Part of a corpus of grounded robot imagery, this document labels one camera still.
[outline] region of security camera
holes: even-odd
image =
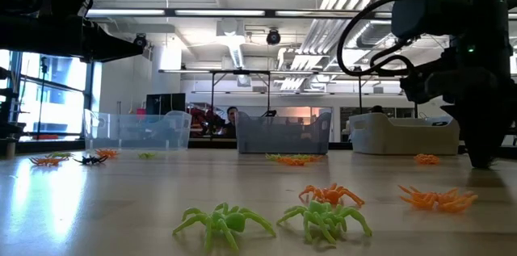
[[[278,33],[277,29],[269,30],[269,34],[267,34],[266,42],[269,45],[277,45],[280,43],[280,33]]]
[[[145,38],[145,34],[137,34],[137,37],[133,41],[135,45],[145,48],[147,46],[147,39]]]

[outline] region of table surface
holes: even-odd
[[[282,166],[263,155],[191,149],[142,160],[124,153],[101,166],[74,161],[33,166],[25,157],[0,161],[0,255],[202,255],[200,223],[171,235],[183,210],[210,212],[221,203],[247,207],[271,222],[300,204],[306,185],[343,185],[366,201],[373,230],[365,237],[347,218],[336,246],[304,241],[302,217],[275,226],[273,238],[248,221],[236,236],[240,255],[510,255],[517,251],[517,164],[472,170],[467,157],[418,166],[412,157],[331,151],[310,166]],[[416,211],[397,184],[423,191],[474,191],[462,214]],[[350,199],[346,204],[352,205]],[[214,237],[212,255],[235,255]]]

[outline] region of black toy spider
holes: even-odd
[[[94,165],[94,164],[99,164],[99,163],[103,163],[105,162],[107,159],[107,156],[102,156],[102,157],[95,157],[95,156],[89,156],[89,157],[82,157],[82,160],[79,161],[79,160],[76,160],[74,159],[76,162],[79,162],[83,165]]]

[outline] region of plastic bin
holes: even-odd
[[[329,150],[330,120],[324,113],[310,125],[298,118],[249,117],[237,114],[237,149],[239,153],[310,153],[326,154]]]
[[[84,111],[86,149],[186,149],[191,115],[170,111],[165,115],[111,115]]]
[[[389,119],[385,114],[350,117],[354,152],[379,155],[456,155],[460,125],[451,116]]]

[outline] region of ceiling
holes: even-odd
[[[322,0],[169,0],[171,8],[267,8],[267,9],[315,9]],[[96,8],[108,7],[166,7],[166,0],[95,0]],[[216,22],[219,19],[209,18],[130,18],[104,20],[110,25],[110,32],[123,26],[137,24],[173,25],[181,36],[186,48],[183,50],[183,61],[196,63],[199,61],[221,61],[221,57],[229,55],[228,47],[215,42]],[[245,57],[277,57],[281,47],[299,46],[305,40],[313,20],[311,19],[244,19],[245,31],[250,32],[247,44],[242,45]],[[511,25],[511,36],[517,36],[517,24]],[[267,46],[266,36],[270,28],[279,29],[282,35],[281,44]],[[136,33],[124,33],[132,39]],[[154,44],[167,41],[165,33],[148,33],[148,39]],[[424,37],[412,47],[405,48],[403,54],[416,65],[432,61],[439,57],[442,46],[447,45],[446,37]]]

